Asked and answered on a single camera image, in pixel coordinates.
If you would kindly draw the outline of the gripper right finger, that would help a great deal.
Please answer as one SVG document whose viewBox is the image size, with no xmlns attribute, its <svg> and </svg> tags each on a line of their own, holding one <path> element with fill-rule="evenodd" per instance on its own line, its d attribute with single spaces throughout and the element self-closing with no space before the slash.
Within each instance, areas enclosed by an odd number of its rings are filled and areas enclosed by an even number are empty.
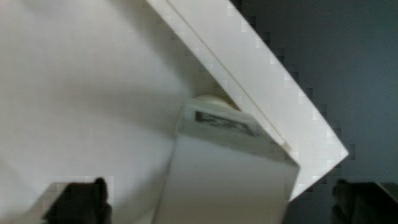
<svg viewBox="0 0 398 224">
<path fill-rule="evenodd" d="M 398 224 L 396 183 L 339 179 L 332 196 L 332 224 Z"/>
</svg>

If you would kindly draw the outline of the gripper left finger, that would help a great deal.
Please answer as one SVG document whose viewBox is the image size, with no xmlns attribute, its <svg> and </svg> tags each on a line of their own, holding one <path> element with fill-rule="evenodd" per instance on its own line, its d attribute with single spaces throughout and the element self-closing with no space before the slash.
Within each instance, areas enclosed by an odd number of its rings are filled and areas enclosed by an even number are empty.
<svg viewBox="0 0 398 224">
<path fill-rule="evenodd" d="M 49 184 L 22 224 L 111 224 L 106 181 Z"/>
</svg>

